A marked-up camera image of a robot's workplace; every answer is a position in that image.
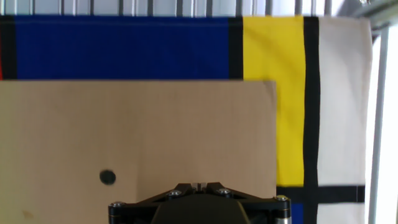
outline black dot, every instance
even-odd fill
[[[99,173],[99,179],[105,185],[112,185],[116,181],[116,175],[111,170],[102,170]]]

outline fabric backdrop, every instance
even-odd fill
[[[293,224],[364,223],[368,21],[0,20],[3,80],[275,80],[277,193],[292,199]]]

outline screw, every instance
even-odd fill
[[[114,208],[116,208],[116,207],[122,207],[123,205],[125,205],[126,203],[124,203],[124,202],[113,202],[112,204],[110,204],[109,206],[110,207],[114,207]]]
[[[229,194],[229,193],[231,193],[231,191],[228,190],[228,189],[218,189],[217,193],[219,193],[219,194]]]
[[[172,190],[172,191],[170,191],[167,195],[168,195],[168,196],[179,196],[180,194],[182,194],[181,191],[179,191],[179,190]]]
[[[286,201],[288,198],[285,195],[277,195],[276,197],[274,197],[274,199],[280,201],[280,202],[284,202]]]

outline blue patch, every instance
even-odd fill
[[[18,79],[227,79],[228,19],[17,16]]]
[[[293,203],[292,204],[292,224],[303,224],[303,204]]]

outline brown cardboard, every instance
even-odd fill
[[[0,82],[0,105],[3,224],[105,224],[182,182],[275,195],[272,82]]]

